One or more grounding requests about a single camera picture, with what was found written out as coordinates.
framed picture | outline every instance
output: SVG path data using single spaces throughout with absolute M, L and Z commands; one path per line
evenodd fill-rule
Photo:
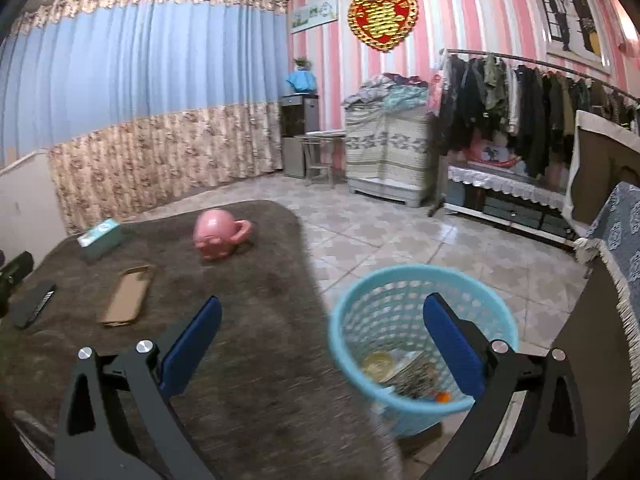
M 602 17 L 594 0 L 537 0 L 546 51 L 611 72 Z
M 291 33 L 334 22 L 338 19 L 338 0 L 316 0 L 291 13 Z

tissue box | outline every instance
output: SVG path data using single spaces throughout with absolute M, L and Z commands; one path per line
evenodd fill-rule
M 122 227 L 113 218 L 107 218 L 78 237 L 82 256 L 88 260 L 97 260 L 121 241 Z

metal screw cap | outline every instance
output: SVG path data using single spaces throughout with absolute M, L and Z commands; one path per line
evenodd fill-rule
M 559 348 L 554 348 L 551 351 L 551 357 L 556 361 L 564 361 L 566 359 L 566 354 Z
M 138 344 L 136 345 L 136 351 L 141 354 L 146 354 L 148 352 L 151 352 L 151 349 L 153 347 L 154 347 L 154 344 L 151 341 L 149 341 L 149 339 L 143 339 L 142 341 L 139 341 Z
M 497 354 L 506 354 L 509 351 L 509 345 L 501 339 L 496 339 L 491 343 L 491 348 Z
M 81 358 L 81 359 L 88 359 L 89 357 L 91 357 L 91 355 L 93 353 L 94 353 L 94 351 L 91 350 L 91 348 L 89 348 L 88 346 L 83 346 L 78 351 L 78 357 Z

phone case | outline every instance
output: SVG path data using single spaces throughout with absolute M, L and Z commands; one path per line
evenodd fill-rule
M 153 278 L 153 266 L 125 270 L 113 289 L 107 309 L 100 320 L 106 326 L 132 323 L 142 308 L 146 291 Z
M 12 302 L 9 307 L 9 319 L 12 325 L 20 330 L 27 328 L 38 317 L 55 290 L 55 283 L 40 282 L 28 290 L 21 300 Z

blue gripper pad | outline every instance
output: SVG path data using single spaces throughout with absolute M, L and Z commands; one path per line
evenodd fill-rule
M 176 340 L 161 363 L 160 390 L 166 397 L 181 394 L 222 321 L 222 305 L 211 296 Z
M 474 336 L 477 342 L 478 334 L 473 333 L 475 329 L 486 342 L 478 327 L 470 321 L 460 320 L 437 293 L 430 294 L 424 300 L 422 319 L 460 390 L 465 395 L 479 399 L 485 388 L 484 363 L 472 346 L 473 341 L 469 341 L 463 333 L 463 330 L 471 332 L 469 335 Z

